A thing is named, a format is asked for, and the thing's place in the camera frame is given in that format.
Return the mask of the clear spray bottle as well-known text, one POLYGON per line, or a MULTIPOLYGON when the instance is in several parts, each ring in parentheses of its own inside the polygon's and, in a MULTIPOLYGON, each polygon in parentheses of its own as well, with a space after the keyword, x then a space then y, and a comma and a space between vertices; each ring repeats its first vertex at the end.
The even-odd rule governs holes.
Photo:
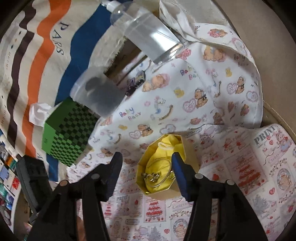
POLYGON ((133 1, 102 1, 110 22, 149 59, 163 63, 183 47, 175 34, 152 12, 133 1))

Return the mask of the striped Paris blanket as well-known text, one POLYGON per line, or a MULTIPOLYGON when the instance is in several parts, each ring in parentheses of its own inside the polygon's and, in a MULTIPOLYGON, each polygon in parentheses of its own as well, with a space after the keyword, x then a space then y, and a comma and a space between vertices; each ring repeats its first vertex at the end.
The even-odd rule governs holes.
POLYGON ((29 121, 31 104, 64 101, 87 68, 119 83, 142 58, 109 18, 99 1, 1 1, 1 131, 17 157, 43 160, 52 181, 79 180, 102 157, 100 139, 117 144, 132 122, 131 108, 101 120, 90 155, 68 168, 42 150, 43 129, 29 121))

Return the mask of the green checkered tissue box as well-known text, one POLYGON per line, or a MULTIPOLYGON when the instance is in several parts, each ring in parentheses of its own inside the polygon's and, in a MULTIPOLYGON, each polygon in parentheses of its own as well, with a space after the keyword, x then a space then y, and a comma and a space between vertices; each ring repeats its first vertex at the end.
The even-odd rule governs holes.
POLYGON ((70 167, 84 152, 98 117, 68 97, 44 123, 42 150, 70 167))

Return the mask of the translucent plastic container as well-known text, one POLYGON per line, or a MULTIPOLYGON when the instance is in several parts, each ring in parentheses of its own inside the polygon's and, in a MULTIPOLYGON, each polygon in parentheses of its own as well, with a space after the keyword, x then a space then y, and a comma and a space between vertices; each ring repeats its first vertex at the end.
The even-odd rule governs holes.
POLYGON ((92 66, 74 83, 70 97, 100 117, 109 117, 120 105, 125 92, 104 74, 103 67, 92 66))

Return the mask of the purple lighter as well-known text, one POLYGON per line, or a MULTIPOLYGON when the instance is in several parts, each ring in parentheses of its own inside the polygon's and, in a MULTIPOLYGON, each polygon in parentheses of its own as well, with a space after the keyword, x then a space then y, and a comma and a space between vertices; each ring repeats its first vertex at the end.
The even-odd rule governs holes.
POLYGON ((126 83, 127 83, 127 88, 126 88, 125 95, 131 96, 136 90, 135 78, 128 79, 126 83))

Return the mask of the baby bear print cloth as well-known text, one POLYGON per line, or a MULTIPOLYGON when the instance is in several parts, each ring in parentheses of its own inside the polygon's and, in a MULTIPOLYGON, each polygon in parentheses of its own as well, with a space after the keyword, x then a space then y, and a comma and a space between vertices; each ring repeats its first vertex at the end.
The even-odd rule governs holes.
MULTIPOLYGON (((102 158, 115 151, 131 155, 158 137, 205 124, 257 128, 263 116, 261 81, 254 59, 231 28, 193 23, 181 7, 161 1, 160 20, 184 40, 184 48, 167 61, 144 62, 145 82, 126 96, 109 116, 132 109, 132 122, 117 144, 98 142, 102 158)), ((91 137, 99 137, 98 117, 91 137)))

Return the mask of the patterned dark lighter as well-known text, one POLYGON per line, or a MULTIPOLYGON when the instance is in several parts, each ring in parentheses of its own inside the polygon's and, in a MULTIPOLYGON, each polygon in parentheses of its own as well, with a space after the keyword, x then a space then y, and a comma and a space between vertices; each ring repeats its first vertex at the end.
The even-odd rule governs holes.
POLYGON ((136 76, 134 81, 135 88, 140 87, 145 82, 145 71, 140 70, 136 76))

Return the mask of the gold octagonal jewelry box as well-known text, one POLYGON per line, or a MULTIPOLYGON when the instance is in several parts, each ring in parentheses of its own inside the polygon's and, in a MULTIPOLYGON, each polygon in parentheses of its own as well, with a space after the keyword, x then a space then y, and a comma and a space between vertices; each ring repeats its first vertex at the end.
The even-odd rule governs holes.
POLYGON ((199 171, 200 161, 193 144, 181 135, 165 134, 148 145, 137 165, 136 184, 144 195, 158 200, 181 195, 172 168, 171 157, 175 152, 184 163, 199 171))

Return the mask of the strawberry print cloth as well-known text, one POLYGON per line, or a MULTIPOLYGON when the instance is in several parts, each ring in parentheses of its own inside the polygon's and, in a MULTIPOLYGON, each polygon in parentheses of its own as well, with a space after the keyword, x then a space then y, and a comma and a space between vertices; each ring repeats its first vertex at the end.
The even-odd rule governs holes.
MULTIPOLYGON (((295 137, 283 126, 250 130, 206 124, 170 134, 193 144, 200 161, 196 173, 222 184, 222 197, 212 200, 208 240, 277 240, 292 224, 295 137)), ((147 147, 131 155, 115 151, 123 156, 122 170, 112 197, 102 204, 110 238, 184 240, 193 203, 182 195, 154 199, 136 184, 137 165, 147 147)), ((100 158, 92 169, 112 156, 100 158)))

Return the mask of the white tissue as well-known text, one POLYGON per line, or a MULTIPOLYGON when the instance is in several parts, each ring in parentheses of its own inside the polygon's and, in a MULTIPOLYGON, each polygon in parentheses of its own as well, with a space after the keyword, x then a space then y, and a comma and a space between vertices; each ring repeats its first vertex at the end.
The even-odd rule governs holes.
POLYGON ((29 122, 35 126, 44 127, 45 121, 53 108, 46 103, 34 103, 29 108, 29 122))

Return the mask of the yellow cloth pouch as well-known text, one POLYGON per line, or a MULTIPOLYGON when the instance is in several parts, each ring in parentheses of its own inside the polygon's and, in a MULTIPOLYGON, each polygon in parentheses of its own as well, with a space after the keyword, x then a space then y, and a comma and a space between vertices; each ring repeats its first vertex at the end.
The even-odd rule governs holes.
POLYGON ((157 193, 170 188, 175 180, 171 157, 179 153, 184 159, 184 145, 180 137, 167 135, 157 142, 157 148, 151 154, 145 166, 145 185, 149 193, 157 193))

